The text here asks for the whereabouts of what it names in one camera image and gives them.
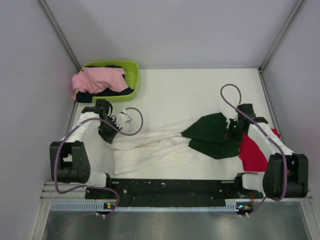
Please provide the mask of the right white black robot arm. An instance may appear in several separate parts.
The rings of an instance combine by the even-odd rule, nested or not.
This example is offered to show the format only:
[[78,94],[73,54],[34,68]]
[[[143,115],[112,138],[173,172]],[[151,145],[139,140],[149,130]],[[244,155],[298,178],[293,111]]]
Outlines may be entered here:
[[304,198],[308,193],[309,161],[297,154],[277,137],[264,117],[257,117],[251,103],[235,107],[237,117],[231,119],[226,138],[241,140],[248,136],[267,160],[263,173],[255,170],[239,173],[233,192],[245,198],[251,191],[263,193],[270,199]]

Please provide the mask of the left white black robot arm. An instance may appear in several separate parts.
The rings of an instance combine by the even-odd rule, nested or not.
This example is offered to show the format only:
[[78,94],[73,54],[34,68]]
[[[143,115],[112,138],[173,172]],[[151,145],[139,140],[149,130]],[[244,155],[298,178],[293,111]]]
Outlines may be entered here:
[[91,169],[85,144],[97,132],[108,144],[131,118],[123,110],[113,115],[113,106],[107,100],[97,100],[94,106],[84,107],[66,140],[54,141],[49,146],[51,177],[58,183],[77,183],[95,186],[102,198],[114,191],[107,173]]

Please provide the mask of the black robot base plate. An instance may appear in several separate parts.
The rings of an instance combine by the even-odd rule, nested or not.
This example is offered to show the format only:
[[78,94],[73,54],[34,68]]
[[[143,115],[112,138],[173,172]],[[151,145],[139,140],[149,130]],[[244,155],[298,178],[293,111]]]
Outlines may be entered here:
[[259,198],[254,190],[240,188],[233,180],[114,178],[108,188],[116,191],[125,206],[138,204],[186,206],[221,204],[226,199]]

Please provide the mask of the white and green t-shirt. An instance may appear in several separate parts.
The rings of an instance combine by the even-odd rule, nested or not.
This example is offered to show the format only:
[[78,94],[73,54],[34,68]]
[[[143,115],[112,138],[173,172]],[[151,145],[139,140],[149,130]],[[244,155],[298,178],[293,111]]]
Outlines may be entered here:
[[228,179],[243,169],[240,143],[227,139],[227,119],[221,113],[188,118],[134,136],[119,135],[113,149],[114,174],[211,165]]

